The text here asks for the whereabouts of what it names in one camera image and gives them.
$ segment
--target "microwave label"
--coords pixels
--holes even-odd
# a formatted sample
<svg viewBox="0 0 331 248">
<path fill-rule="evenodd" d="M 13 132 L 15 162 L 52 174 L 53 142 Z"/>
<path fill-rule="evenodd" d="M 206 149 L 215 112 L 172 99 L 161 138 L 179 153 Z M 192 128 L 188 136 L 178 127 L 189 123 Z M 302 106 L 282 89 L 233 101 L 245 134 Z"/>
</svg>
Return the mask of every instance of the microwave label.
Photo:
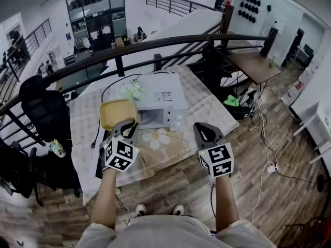
<svg viewBox="0 0 331 248">
<path fill-rule="evenodd" d="M 155 102 L 172 101 L 171 92 L 154 93 Z"/>
</svg>

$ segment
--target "door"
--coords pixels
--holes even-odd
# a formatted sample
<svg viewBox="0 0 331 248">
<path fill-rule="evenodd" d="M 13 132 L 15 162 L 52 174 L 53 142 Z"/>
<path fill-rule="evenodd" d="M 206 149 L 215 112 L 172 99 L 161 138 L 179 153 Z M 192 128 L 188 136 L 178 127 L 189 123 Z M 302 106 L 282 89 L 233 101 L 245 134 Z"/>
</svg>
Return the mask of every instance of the door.
<svg viewBox="0 0 331 248">
<path fill-rule="evenodd" d="M 95 52 L 111 48 L 114 35 L 110 14 L 87 18 L 86 26 Z"/>
</svg>

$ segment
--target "power strip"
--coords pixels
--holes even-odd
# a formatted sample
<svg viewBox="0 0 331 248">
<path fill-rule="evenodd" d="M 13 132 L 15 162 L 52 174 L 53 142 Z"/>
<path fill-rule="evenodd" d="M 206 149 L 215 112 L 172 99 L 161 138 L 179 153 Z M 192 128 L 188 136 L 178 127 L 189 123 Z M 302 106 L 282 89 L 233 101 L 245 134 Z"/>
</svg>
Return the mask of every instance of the power strip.
<svg viewBox="0 0 331 248">
<path fill-rule="evenodd" d="M 271 165 L 267 167 L 268 174 L 274 173 L 278 171 L 278 165 Z"/>
</svg>

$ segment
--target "computer monitor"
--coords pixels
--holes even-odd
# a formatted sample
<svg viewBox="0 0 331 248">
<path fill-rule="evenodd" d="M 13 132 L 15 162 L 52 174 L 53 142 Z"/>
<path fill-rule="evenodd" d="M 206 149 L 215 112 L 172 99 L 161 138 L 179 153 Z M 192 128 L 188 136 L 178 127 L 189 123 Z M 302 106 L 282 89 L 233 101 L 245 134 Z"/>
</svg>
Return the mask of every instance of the computer monitor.
<svg viewBox="0 0 331 248">
<path fill-rule="evenodd" d="M 304 51 L 305 51 L 309 56 L 311 56 L 311 55 L 314 54 L 314 50 L 313 50 L 310 46 L 308 46 L 307 44 L 305 44 L 305 46 L 304 46 Z"/>
</svg>

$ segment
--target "black and white marker cube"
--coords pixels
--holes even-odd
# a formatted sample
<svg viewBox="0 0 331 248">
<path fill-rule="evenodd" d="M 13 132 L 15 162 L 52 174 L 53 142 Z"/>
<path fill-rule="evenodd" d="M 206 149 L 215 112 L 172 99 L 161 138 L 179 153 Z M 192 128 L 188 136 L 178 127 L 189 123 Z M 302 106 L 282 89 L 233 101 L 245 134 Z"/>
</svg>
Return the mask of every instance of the black and white marker cube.
<svg viewBox="0 0 331 248">
<path fill-rule="evenodd" d="M 113 137 L 109 143 L 104 145 L 104 164 L 125 172 L 135 162 L 139 149 L 121 141 L 120 137 Z"/>
<path fill-rule="evenodd" d="M 200 165 L 213 178 L 233 172 L 234 158 L 230 143 L 201 150 L 198 155 Z"/>
</svg>

